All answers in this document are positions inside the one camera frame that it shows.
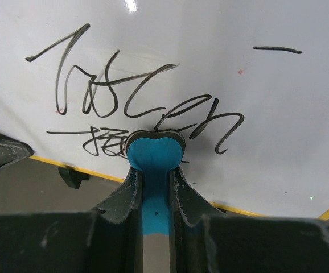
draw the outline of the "scratch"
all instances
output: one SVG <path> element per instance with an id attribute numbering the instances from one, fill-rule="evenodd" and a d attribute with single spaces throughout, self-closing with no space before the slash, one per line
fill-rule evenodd
<path id="1" fill-rule="evenodd" d="M 117 194 L 119 194 L 119 193 L 125 191 L 126 189 L 128 189 L 128 188 L 130 188 L 130 187 L 134 187 L 134 186 L 135 186 L 135 184 L 132 184 L 132 185 L 127 186 L 127 187 L 124 188 L 124 189 L 121 189 L 120 191 L 114 192 L 114 193 L 111 195 L 111 197 L 113 197 L 114 195 L 117 195 Z"/>
<path id="2" fill-rule="evenodd" d="M 161 52 L 161 51 L 155 50 L 154 48 L 151 48 L 151 47 L 147 47 L 147 46 L 145 46 L 145 45 L 143 45 L 143 44 L 138 44 L 138 45 L 139 45 L 140 47 L 145 48 L 145 49 L 151 50 L 151 51 L 153 51 L 153 52 L 155 52 L 155 53 L 161 54 L 161 55 L 163 55 L 163 56 L 166 55 L 166 54 L 164 54 L 164 53 Z"/>
<path id="3" fill-rule="evenodd" d="M 41 246 L 41 247 L 45 248 L 45 247 L 47 246 L 47 237 L 48 237 L 48 233 L 50 232 L 50 229 L 51 229 L 53 226 L 57 225 L 57 224 L 58 224 L 58 221 L 55 221 L 52 225 L 50 225 L 50 226 L 46 229 L 46 233 L 45 233 L 45 235 L 44 235 L 44 237 L 43 237 L 43 239 L 42 239 L 42 241 L 41 241 L 41 243 L 40 243 L 40 246 Z"/>
<path id="4" fill-rule="evenodd" d="M 152 61 L 164 61 L 164 58 L 156 57 L 152 54 L 148 53 L 134 53 L 134 52 L 128 52 L 128 51 L 122 51 L 121 52 L 122 57 L 127 57 L 128 59 L 134 59 L 134 60 L 152 60 Z"/>
<path id="5" fill-rule="evenodd" d="M 92 237 L 93 237 L 94 231 L 95 231 L 95 224 L 96 224 L 97 218 L 95 217 L 94 213 L 91 214 L 91 220 L 92 220 L 92 222 L 91 222 L 89 234 L 86 238 L 86 246 L 87 247 L 89 247 L 91 245 L 91 240 L 92 240 Z"/>

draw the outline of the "gray floor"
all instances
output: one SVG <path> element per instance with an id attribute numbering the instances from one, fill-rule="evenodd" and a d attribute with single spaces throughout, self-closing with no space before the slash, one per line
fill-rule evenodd
<path id="1" fill-rule="evenodd" d="M 60 178 L 57 167 L 26 159 L 0 172 L 0 213 L 88 210 L 102 201 L 119 183 L 91 177 L 79 190 Z M 143 239 L 145 273 L 170 272 L 168 237 Z"/>

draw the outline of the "whiteboard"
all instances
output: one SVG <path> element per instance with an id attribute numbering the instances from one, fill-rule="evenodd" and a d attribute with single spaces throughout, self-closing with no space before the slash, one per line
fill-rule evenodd
<path id="1" fill-rule="evenodd" d="M 238 115 L 200 130 L 226 113 Z M 120 143 L 162 115 L 159 129 L 193 125 L 181 132 L 181 168 L 206 199 L 320 216 L 329 209 L 329 1 L 0 1 L 0 133 L 123 179 Z"/>

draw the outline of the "white surface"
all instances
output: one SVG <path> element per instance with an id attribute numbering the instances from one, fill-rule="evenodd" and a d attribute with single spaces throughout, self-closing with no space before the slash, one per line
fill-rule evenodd
<path id="1" fill-rule="evenodd" d="M 224 155 L 215 154 L 215 145 L 237 117 L 217 119 L 196 139 L 187 139 L 184 160 L 190 163 L 182 168 L 190 184 L 197 183 L 193 186 L 209 200 L 261 214 L 317 217 L 329 209 L 329 1 L 0 1 L 0 132 L 28 143 L 39 156 L 124 178 L 125 159 L 82 149 L 88 135 L 46 131 L 152 129 L 165 110 L 137 119 L 123 114 L 141 80 L 114 86 L 119 108 L 102 119 L 81 112 L 87 78 L 72 72 L 63 116 L 56 112 L 55 81 L 69 40 L 31 63 L 24 59 L 86 23 L 91 28 L 63 66 L 62 105 L 64 79 L 74 64 L 98 75 L 120 49 L 110 80 L 179 64 L 150 80 L 129 113 L 170 110 L 210 94 L 220 100 L 215 114 L 245 116 L 221 146 L 228 149 Z M 253 46 L 291 47 L 303 54 Z M 112 97 L 107 88 L 97 92 L 96 106 L 107 113 Z M 199 124 L 212 100 L 167 119 L 161 128 Z"/>

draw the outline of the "blue plastic part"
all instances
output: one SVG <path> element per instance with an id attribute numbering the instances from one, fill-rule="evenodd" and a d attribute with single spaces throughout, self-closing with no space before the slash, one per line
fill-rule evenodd
<path id="1" fill-rule="evenodd" d="M 168 172 L 181 163 L 181 145 L 168 137 L 139 138 L 130 145 L 127 156 L 130 165 L 144 174 L 143 235 L 168 235 Z"/>

